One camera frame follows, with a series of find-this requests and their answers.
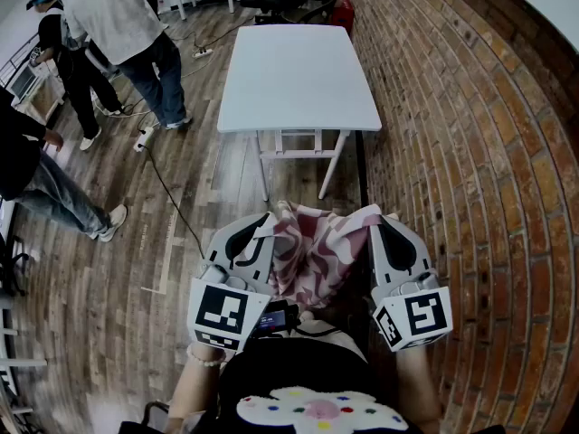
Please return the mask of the white metal rack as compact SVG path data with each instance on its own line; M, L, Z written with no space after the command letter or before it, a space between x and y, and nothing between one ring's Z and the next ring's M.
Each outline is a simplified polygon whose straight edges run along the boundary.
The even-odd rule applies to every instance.
M45 434L44 429L27 419L33 408L19 405L14 369L42 368L48 363L45 359L17 358L10 351L7 339L19 335L5 320L13 304L14 299L0 288L0 434Z

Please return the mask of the person's right forearm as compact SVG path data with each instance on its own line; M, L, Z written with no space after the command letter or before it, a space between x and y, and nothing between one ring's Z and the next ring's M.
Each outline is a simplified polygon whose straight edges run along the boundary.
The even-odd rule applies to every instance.
M396 354L399 411L424 434L440 434L441 402L425 346Z

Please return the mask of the person's left forearm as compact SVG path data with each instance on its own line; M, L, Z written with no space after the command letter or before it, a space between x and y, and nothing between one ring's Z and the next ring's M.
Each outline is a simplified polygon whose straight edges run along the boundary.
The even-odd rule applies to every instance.
M179 434L187 418L206 411L217 401L221 364L226 353L202 343L187 347L187 361L169 403L165 434Z

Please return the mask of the olive mesh chair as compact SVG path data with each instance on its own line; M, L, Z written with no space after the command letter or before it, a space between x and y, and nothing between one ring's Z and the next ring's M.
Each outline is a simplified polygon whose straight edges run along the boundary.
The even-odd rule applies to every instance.
M329 24L337 0L298 0L298 6L281 14L284 24Z

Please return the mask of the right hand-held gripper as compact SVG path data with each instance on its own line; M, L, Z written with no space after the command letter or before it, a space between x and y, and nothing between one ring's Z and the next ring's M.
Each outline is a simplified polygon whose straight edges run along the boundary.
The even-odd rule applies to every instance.
M417 233L393 217L370 229L375 280L392 288L408 276L431 266L426 244ZM430 344L453 329L450 290L427 271L390 291L375 288L373 319L392 352Z

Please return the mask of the small side desk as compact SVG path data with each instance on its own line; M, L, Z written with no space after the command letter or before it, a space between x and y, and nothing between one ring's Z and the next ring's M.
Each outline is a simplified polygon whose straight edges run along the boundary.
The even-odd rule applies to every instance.
M38 80L28 95L22 100L13 100L16 110L47 125L53 112L63 104L65 89L52 61L34 68Z

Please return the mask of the open laptop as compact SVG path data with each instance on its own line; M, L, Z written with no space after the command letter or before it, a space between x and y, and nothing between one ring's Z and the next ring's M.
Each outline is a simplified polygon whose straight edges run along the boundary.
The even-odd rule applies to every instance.
M23 65L9 82L7 89L17 101L22 101L38 80L34 68L29 64Z

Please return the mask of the person's white trousers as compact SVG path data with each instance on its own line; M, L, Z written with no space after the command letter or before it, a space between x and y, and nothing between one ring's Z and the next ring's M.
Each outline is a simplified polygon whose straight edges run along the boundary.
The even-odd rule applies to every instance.
M291 330L289 336L291 338L306 338L320 343L337 345L351 351L364 362L367 362L363 352L350 335L322 319L315 318L311 311L304 311L299 316L299 322Z

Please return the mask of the black top with flower patch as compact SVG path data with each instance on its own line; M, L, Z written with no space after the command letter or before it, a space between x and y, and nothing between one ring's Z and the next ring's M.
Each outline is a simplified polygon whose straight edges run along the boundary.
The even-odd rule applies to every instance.
M165 434L123 421L118 434ZM387 402L368 362L306 338L255 340L221 364L217 401L179 434L424 434Z

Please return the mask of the white table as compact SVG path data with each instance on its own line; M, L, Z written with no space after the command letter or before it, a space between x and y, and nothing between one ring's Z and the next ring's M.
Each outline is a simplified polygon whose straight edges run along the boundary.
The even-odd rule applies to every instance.
M250 139L257 164L327 159L325 198L348 137L382 123L356 51L341 26L243 26L233 46L217 129Z

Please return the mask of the pink checkered tablecloth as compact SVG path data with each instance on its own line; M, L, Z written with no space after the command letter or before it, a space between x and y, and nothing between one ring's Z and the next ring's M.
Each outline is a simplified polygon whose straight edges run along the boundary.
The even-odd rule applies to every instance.
M342 287L382 220L376 204L349 215L279 201L273 222L255 236L273 241L268 285L273 296L310 308L326 307Z

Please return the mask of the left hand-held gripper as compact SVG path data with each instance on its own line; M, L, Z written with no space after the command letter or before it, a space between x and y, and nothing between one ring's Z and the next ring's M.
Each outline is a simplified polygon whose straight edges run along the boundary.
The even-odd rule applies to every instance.
M271 288L251 285L230 276L234 269L252 284L266 284L275 238L265 227L268 212L244 216L217 231L207 249L199 278L193 278L187 312L187 330L200 344L239 353L272 300Z

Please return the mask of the red case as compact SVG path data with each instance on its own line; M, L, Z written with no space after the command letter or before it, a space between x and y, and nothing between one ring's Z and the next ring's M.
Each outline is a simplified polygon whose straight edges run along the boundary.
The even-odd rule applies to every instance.
M349 0L337 0L331 15L331 24L343 27L351 34L355 19L355 10Z

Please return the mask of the small black screen device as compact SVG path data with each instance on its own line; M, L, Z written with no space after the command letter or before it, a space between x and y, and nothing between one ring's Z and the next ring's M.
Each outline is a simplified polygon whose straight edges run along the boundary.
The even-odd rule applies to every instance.
M251 338L263 338L280 332L290 332L299 323L299 305L287 300L270 302L257 325Z

